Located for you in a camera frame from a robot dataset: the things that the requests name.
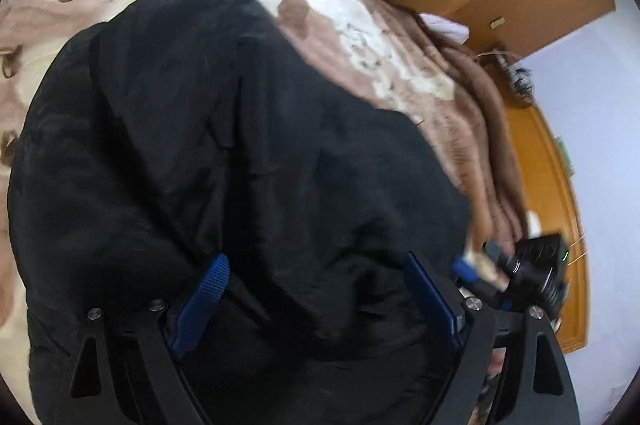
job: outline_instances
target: screw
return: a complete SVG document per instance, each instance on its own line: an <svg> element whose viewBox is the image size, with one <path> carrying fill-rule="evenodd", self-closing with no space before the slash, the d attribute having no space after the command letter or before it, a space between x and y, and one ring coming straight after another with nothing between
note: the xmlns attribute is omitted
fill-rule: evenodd
<svg viewBox="0 0 640 425"><path fill-rule="evenodd" d="M102 316L102 310L100 308L94 308L92 310L89 310L89 312L86 314L86 317L89 320L97 320Z"/></svg>
<svg viewBox="0 0 640 425"><path fill-rule="evenodd" d="M472 311L480 311L482 309L482 300L478 297L468 297L465 299L466 307Z"/></svg>
<svg viewBox="0 0 640 425"><path fill-rule="evenodd" d="M164 309L164 300L162 299L153 299L149 303L149 309L153 312L162 311Z"/></svg>
<svg viewBox="0 0 640 425"><path fill-rule="evenodd" d="M531 315L536 320L542 320L542 317L545 316L545 312L542 308L538 306L532 306L529 308L529 315Z"/></svg>

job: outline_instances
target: bed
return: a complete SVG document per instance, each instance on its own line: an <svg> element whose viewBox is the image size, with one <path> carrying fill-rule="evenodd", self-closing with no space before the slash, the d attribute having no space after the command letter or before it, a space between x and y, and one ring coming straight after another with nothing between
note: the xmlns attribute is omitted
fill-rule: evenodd
<svg viewBox="0 0 640 425"><path fill-rule="evenodd" d="M77 33L135 0L2 0L0 53L0 373L29 418L25 287L11 252L6 190L12 153L40 80ZM382 0L258 0L302 57L377 108L407 115L472 206L466 258L504 284L479 253L527 235L524 190L500 93L473 53Z"/></svg>

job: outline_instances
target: black garment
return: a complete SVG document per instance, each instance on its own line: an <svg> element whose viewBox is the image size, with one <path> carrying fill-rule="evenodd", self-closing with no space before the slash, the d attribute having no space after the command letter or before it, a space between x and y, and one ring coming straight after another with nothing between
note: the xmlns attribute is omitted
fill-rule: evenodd
<svg viewBox="0 0 640 425"><path fill-rule="evenodd" d="M234 275L184 360L217 424L402 425L431 401L402 255L446 273L467 203L408 118L327 81L253 0L138 0L71 39L8 207L45 424L88 309L170 301L220 251Z"/></svg>

